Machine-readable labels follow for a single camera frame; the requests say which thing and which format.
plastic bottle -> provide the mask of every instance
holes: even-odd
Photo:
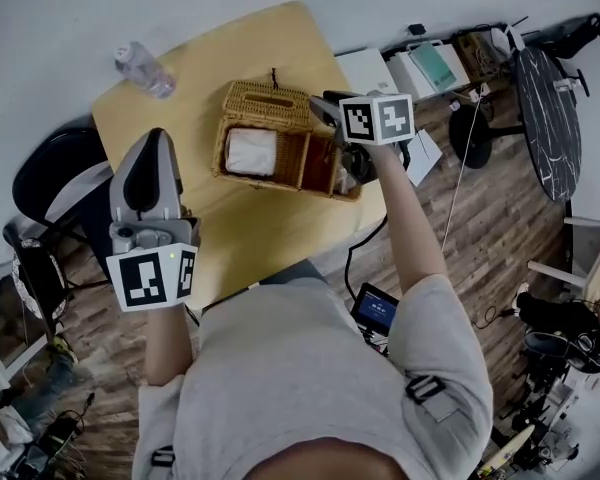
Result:
[[[168,98],[176,88],[174,78],[162,64],[137,41],[116,50],[116,69],[156,98]]]

person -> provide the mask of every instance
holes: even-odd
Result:
[[[492,426],[484,357],[402,163],[371,156],[404,294],[388,357],[307,263],[206,312],[195,362],[184,308],[149,311],[134,480],[470,475]]]
[[[55,336],[47,351],[51,362],[42,381],[0,408],[0,473],[7,472],[25,445],[40,436],[53,404],[75,382],[78,359],[67,341]]]

